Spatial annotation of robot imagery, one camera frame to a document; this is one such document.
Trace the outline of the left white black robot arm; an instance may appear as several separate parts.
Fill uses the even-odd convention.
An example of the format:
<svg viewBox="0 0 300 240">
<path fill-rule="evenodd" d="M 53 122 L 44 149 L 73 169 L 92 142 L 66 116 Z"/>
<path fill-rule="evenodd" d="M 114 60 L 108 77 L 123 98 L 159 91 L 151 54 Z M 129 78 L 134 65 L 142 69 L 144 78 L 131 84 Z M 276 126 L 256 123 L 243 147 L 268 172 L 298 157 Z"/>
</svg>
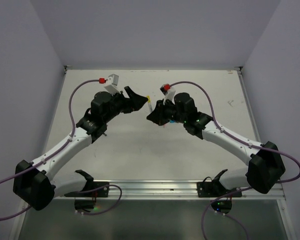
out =
<svg viewBox="0 0 300 240">
<path fill-rule="evenodd" d="M 61 195 L 89 196 L 94 189 L 94 179 L 85 171 L 76 170 L 68 180 L 58 180 L 55 176 L 76 154 L 103 135 L 114 117 L 136 112 L 147 103 L 145 96 L 136 94 L 130 87 L 126 86 L 124 90 L 127 97 L 120 91 L 96 93 L 91 107 L 66 138 L 30 163 L 25 160 L 18 163 L 13 192 L 37 211 Z"/>
</svg>

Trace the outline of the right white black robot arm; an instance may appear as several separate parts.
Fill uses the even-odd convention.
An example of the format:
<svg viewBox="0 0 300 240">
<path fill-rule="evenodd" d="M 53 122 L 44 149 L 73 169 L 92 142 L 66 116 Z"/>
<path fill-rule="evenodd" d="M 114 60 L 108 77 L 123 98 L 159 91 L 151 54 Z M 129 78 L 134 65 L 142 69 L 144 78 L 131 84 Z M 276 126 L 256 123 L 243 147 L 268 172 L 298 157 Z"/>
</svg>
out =
<svg viewBox="0 0 300 240">
<path fill-rule="evenodd" d="M 222 170 L 203 187 L 216 196 L 224 196 L 237 188 L 252 188 L 267 194 L 285 172 L 277 146 L 262 144 L 222 127 L 213 117 L 197 110 L 188 93 L 178 93 L 174 100 L 156 103 L 147 120 L 162 126 L 170 121 L 183 124 L 192 136 L 216 144 L 239 158 L 246 166 L 233 171 Z"/>
</svg>

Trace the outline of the white yellow pen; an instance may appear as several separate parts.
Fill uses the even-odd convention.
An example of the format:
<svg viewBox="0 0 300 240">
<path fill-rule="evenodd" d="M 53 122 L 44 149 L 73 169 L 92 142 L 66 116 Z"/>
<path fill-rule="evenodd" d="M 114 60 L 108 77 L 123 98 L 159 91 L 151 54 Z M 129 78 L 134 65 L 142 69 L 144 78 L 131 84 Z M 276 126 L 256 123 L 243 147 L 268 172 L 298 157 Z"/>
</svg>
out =
<svg viewBox="0 0 300 240">
<path fill-rule="evenodd" d="M 152 107 L 151 101 L 148 101 L 147 104 L 148 104 L 148 107 L 149 107 L 149 112 L 152 113 L 153 112 L 153 107 Z"/>
</svg>

